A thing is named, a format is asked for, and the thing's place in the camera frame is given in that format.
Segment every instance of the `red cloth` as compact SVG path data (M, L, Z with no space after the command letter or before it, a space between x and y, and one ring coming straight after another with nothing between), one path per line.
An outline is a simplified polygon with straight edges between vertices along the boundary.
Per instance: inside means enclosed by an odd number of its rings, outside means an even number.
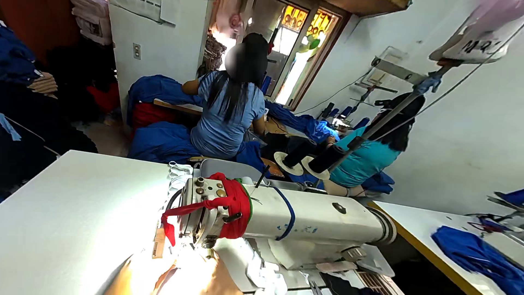
M103 92L93 86L88 86L87 91L94 97L96 104L104 113L110 113L120 106L120 94L118 94L118 83L111 83L109 91Z
M173 122L176 118L175 110L149 102L139 102L135 104L133 109L133 133L131 137L134 137L138 128L147 127L161 121Z
M242 235L246 232L247 222L249 221L249 216L251 215L251 204L249 202L249 197L242 187L242 184L236 180L226 179L226 176L220 172L211 175L209 179L222 181L227 196L223 198L216 198L212 201L205 200L201 203L168 209L164 214L162 214L161 221L164 227L164 232L166 233L166 237L169 239L172 246L175 245L174 226L167 222L167 217L186 215L202 207L207 209L215 209L219 206L228 206L228 212L230 216L235 215L238 212L242 213L241 218L222 226L220 238L236 239L242 237Z

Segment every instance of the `industrial sewing machine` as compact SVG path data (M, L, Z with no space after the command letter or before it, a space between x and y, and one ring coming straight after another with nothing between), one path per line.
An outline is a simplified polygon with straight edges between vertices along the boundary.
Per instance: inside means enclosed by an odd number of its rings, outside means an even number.
M244 238L267 238L275 258L289 270L314 268L318 263L334 262L341 257L355 262L365 257L364 243L388 244L396 237L391 219L351 198L281 189L295 215L289 234L282 236L290 223L290 209L273 187L244 185L252 199L252 217ZM193 178L187 181L179 205L225 197L221 181ZM212 251L229 216L227 208L198 209L183 216L170 216L168 222L178 229L182 242Z

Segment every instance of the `woman's long black hair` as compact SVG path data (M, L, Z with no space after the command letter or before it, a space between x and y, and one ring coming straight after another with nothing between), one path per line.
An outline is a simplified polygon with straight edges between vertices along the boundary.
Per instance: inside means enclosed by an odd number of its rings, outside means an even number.
M237 48L241 50L231 52L235 55L234 65L228 68L226 62L226 71L220 71L211 84L208 108L215 103L227 83L224 99L220 105L220 111L225 110L224 122L229 122L238 111L241 116L244 115L246 103L249 101L247 96L249 83L255 84L260 89L267 68L268 43L262 35L248 34L241 46Z
M397 96L389 104L385 106L387 109L385 112L382 112L379 114L379 117L376 118L373 123L371 123L367 128L366 132L369 131L373 126L375 126L385 115L389 114L392 109L394 109L400 102L402 102L404 99L406 99L409 96L410 93L404 93L402 95ZM396 126L404 123L409 118L416 115L420 109L422 109L422 106L425 103L425 97L419 96L415 98L407 107L405 107L400 114L394 116L389 122L387 122L384 126L382 126L377 132L375 132L369 140L376 140L377 138L381 137L382 135L389 132L391 129L395 128ZM411 131L411 127L415 123L415 118L411 119L406 124L403 124L401 127L395 129L388 135L384 136L379 140L379 142L386 144L389 146L390 149L394 151L403 152L408 147L408 140L409 140L409 132Z

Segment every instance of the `wooden shelf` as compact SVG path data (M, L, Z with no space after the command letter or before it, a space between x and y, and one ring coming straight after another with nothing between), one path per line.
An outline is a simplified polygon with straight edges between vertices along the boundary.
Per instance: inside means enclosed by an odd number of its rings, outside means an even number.
M326 0L358 16L388 14L408 9L411 0Z

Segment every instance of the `electrical outlet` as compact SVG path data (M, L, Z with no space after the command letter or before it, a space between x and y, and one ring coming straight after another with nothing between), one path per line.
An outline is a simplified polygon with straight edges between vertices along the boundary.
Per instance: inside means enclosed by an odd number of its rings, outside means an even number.
M136 59L142 59L142 55L140 53L140 45L133 43L133 57Z

